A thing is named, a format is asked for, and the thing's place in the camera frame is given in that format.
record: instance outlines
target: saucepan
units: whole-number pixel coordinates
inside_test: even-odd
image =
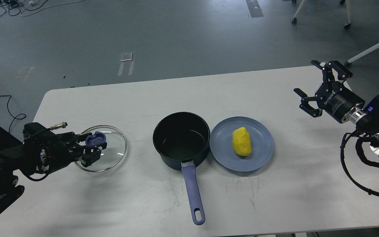
[[[170,168],[182,171],[184,175],[192,220],[196,225],[202,225],[206,216],[195,167],[206,158],[209,140],[210,129],[206,121],[190,112],[178,112],[165,117],[153,132],[153,144],[164,163]]]

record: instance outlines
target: yellow object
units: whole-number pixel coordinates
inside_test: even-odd
[[[233,131],[232,147],[236,154],[240,156],[248,156],[251,154],[251,138],[245,127],[240,127]]]

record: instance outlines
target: white table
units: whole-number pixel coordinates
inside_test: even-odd
[[[321,78],[319,69],[304,66],[49,91],[35,121],[67,121],[59,132],[115,126],[127,136],[129,153],[105,173],[70,165],[37,183],[19,174],[26,190],[0,215],[0,236],[229,236],[379,226],[379,197],[351,183],[340,164],[341,137],[354,125],[299,109],[293,88],[313,94]],[[152,144],[156,124],[177,111],[200,115],[210,129],[227,117],[252,117],[275,142],[271,161],[255,172],[230,171],[211,154],[199,165],[206,214],[200,226],[192,223],[181,172],[165,165]],[[348,146],[352,176],[379,191],[379,169],[362,164]]]

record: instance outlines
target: purple handle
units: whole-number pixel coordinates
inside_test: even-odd
[[[206,221],[206,216],[204,215],[200,190],[198,189],[197,177],[195,176],[195,165],[183,166],[181,170],[184,175],[185,186],[187,186],[189,208],[191,208],[192,220],[194,224],[202,225]],[[199,221],[195,217],[196,211],[200,211],[201,214],[201,220]]]

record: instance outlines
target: robotic arm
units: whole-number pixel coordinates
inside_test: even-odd
[[[18,177],[13,175],[13,171],[20,170],[28,179],[41,181],[72,162],[80,161],[84,167],[88,167],[100,159],[106,142],[97,146],[80,145],[79,142],[83,142],[91,133],[77,135],[73,132],[51,132],[66,126],[65,122],[50,128],[39,123],[28,123],[23,130],[24,143],[16,140],[16,146],[0,150],[0,214],[24,192],[24,186],[17,186]],[[36,179],[30,177],[32,174],[43,174],[43,177]]]
[[[364,107],[365,101],[346,88],[343,83],[352,73],[338,61],[319,63],[316,60],[311,63],[322,71],[322,84],[314,96],[308,97],[301,89],[295,88],[293,91],[301,97],[299,107],[312,117],[320,117],[322,110],[325,110],[333,119],[339,123],[351,121],[356,125],[353,133],[346,133],[341,144],[341,162],[348,177],[359,188],[365,190],[370,195],[379,196],[378,192],[367,189],[357,183],[350,176],[344,163],[344,146],[351,137],[357,137],[356,153],[361,161],[367,165],[379,168],[379,162],[368,160],[364,155],[363,143],[370,143],[371,150],[379,157],[379,95]],[[337,81],[333,75],[333,69],[337,72]],[[318,108],[309,105],[310,101],[316,101]]]

